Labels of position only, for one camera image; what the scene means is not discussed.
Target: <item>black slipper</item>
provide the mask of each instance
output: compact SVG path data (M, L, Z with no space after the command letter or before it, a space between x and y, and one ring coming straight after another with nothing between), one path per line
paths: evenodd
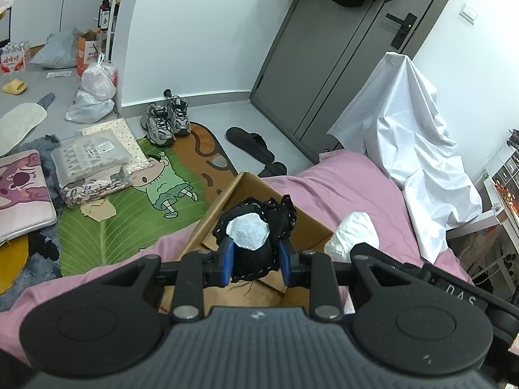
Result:
M267 144L258 133L247 133L243 128L231 127L225 136L233 145L238 146L261 163L274 162L274 154L267 149Z
M282 164L281 162L272 162L271 164L265 165L265 168L258 174L258 177L279 177L280 175L286 175L287 172L288 170L286 169L285 164Z

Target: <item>door handle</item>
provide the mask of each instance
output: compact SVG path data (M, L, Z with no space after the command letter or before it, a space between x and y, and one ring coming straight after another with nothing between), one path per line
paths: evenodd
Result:
M393 16L390 13L386 13L386 18L401 25L399 31L396 33L393 42L391 43L391 46L393 48L399 50L402 44L404 43L405 39L407 38L407 35L409 35L409 32L411 32L411 29L413 28L418 18L413 13L408 13L407 17L404 20L396 16Z

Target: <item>gray sneaker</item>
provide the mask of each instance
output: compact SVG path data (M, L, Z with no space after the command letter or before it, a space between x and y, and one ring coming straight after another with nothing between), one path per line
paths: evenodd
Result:
M187 102L180 96L175 95L168 101L168 121L176 135L187 136L191 133L191 123L187 118Z
M168 121L168 108L150 103L141 116L141 126L152 145L169 146L175 143L175 134Z

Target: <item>bed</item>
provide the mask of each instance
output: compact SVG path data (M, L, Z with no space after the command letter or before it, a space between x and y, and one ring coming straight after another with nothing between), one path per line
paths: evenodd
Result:
M404 198L398 187L365 156L339 150L321 156L321 162L294 177L271 177L265 181L276 191L290 194L294 204L335 230L353 211L371 217L380 239L380 250L400 262L422 266L418 244ZM155 245L127 261L93 269L83 275L51 280L26 289L8 312L0 313L0 348L27 362L18 337L20 324L35 306L131 262L156 253L163 261L176 260L194 224L160 238ZM435 265L467 282L470 278L453 252L442 252Z

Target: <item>cardboard box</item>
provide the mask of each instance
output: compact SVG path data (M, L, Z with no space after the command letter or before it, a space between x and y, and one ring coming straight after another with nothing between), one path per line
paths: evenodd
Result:
M79 37L77 43L77 74L81 77L88 65L97 61L97 33L92 30Z
M198 222L189 238L182 255L199 248L217 249L216 240L212 236L213 228L222 212L237 205L248 197L260 201L273 197L281 201L282 195L250 172L242 172L210 206L204 217ZM324 244L333 232L322 223L313 219L297 208L297 222L292 231L290 241L297 251L312 248L316 252L324 251ZM206 314L215 305L266 307L276 305L302 305L308 307L309 291L305 288L286 288L281 272L271 272L265 278L252 283L238 282L226 288L206 288L203 291ZM161 310L165 312L171 305L172 287L163 298Z

